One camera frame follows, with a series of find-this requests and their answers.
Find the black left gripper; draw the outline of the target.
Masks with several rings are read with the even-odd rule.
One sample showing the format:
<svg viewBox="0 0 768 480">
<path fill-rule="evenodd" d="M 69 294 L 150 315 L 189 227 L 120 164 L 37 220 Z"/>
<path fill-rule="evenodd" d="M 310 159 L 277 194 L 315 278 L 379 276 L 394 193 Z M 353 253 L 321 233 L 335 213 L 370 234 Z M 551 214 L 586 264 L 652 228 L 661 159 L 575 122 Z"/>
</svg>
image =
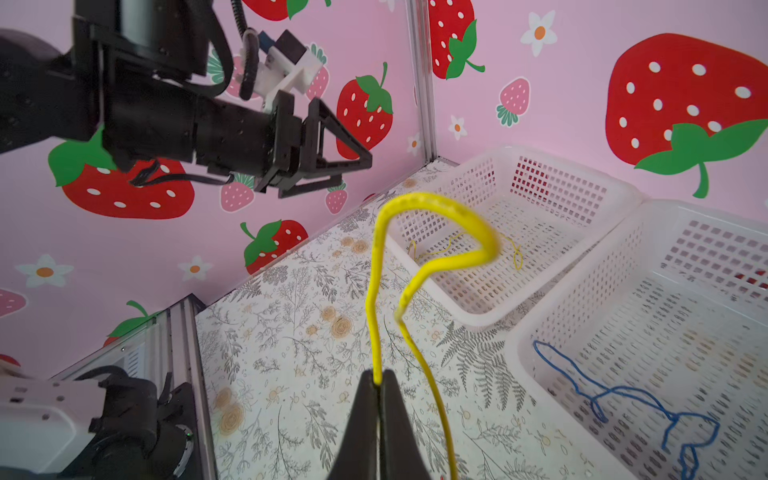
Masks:
<svg viewBox="0 0 768 480">
<path fill-rule="evenodd" d="M 302 125 L 299 172 L 328 178 L 301 183 L 290 160 L 301 121 L 292 115 L 292 96 L 281 96 L 283 108 L 268 114 L 181 89 L 118 89 L 105 100 L 103 147 L 122 172 L 149 163 L 129 174 L 135 187 L 176 181 L 226 185 L 244 174 L 258 179 L 255 191 L 273 187 L 280 199 L 338 187 L 343 174 L 372 167 L 371 152 L 314 98 Z M 326 133 L 353 158 L 328 160 Z"/>
</svg>

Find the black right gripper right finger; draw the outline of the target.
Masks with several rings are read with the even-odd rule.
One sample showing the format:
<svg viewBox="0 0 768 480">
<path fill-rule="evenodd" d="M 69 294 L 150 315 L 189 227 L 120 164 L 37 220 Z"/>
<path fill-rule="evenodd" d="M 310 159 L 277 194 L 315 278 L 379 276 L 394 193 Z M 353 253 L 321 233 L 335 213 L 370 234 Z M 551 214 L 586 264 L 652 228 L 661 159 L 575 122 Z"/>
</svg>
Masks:
<svg viewBox="0 0 768 480">
<path fill-rule="evenodd" d="M 397 377 L 383 372 L 379 387 L 380 478 L 430 480 L 408 417 Z"/>
</svg>

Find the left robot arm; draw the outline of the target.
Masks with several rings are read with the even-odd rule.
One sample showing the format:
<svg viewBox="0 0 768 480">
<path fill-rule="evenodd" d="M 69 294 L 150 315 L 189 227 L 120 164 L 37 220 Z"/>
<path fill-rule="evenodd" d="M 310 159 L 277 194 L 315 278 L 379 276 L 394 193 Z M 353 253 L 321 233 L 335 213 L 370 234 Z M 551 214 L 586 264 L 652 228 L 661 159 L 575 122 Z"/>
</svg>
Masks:
<svg viewBox="0 0 768 480">
<path fill-rule="evenodd" d="M 289 31 L 272 38 L 232 5 L 235 62 L 209 1 L 78 1 L 67 53 L 1 33 L 1 149 L 51 137 L 95 141 L 136 187 L 178 181 L 168 158 L 206 168 L 197 182 L 252 176 L 282 198 L 341 185 L 370 151 L 320 99 L 305 118 L 294 96 L 320 63 Z"/>
</svg>

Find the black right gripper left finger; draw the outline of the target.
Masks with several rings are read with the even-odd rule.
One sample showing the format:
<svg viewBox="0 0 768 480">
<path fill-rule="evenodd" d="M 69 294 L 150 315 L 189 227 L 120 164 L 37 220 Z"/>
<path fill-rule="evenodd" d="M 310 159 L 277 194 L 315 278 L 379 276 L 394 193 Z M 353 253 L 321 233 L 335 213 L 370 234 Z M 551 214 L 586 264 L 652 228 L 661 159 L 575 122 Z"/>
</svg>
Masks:
<svg viewBox="0 0 768 480">
<path fill-rule="evenodd" d="M 378 390 L 373 373 L 362 373 L 342 443 L 328 480 L 371 480 L 378 473 Z"/>
</svg>

